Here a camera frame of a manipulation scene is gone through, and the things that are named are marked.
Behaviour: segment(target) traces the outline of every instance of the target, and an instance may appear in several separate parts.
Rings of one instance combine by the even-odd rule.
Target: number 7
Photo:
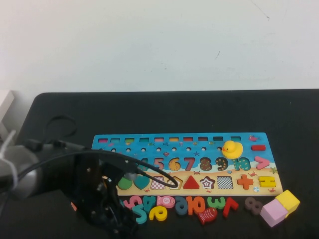
[[[195,163],[195,158],[184,158],[185,162],[188,162],[188,165],[186,166],[186,171],[190,171]]]

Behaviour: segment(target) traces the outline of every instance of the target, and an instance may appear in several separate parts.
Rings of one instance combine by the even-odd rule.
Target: red number 7
[[[184,158],[184,161],[185,162],[188,162],[188,165],[186,166],[186,171],[190,171],[191,168],[193,167],[194,165],[194,162],[195,162],[195,158]]]
[[[161,161],[164,161],[164,159],[163,159],[163,158],[156,158],[156,159],[154,160],[154,165],[158,165],[158,166],[159,166],[159,169],[160,169],[160,170],[163,170],[163,169],[164,169],[164,164],[161,163]]]

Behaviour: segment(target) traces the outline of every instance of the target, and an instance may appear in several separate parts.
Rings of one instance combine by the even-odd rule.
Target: yellow rubber duck
[[[228,159],[239,158],[243,154],[244,148],[241,143],[227,141],[222,149],[223,155]]]

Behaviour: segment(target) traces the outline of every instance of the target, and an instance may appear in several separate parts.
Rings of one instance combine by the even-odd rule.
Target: green circle
[[[132,183],[133,182],[131,180],[128,180],[126,178],[121,178],[121,180],[118,183],[118,187],[122,190],[127,190],[131,187]]]

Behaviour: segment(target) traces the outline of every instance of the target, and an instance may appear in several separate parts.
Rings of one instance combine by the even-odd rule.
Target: red triangle
[[[184,184],[183,189],[199,189],[199,184],[195,181],[193,176],[190,175],[190,177]]]

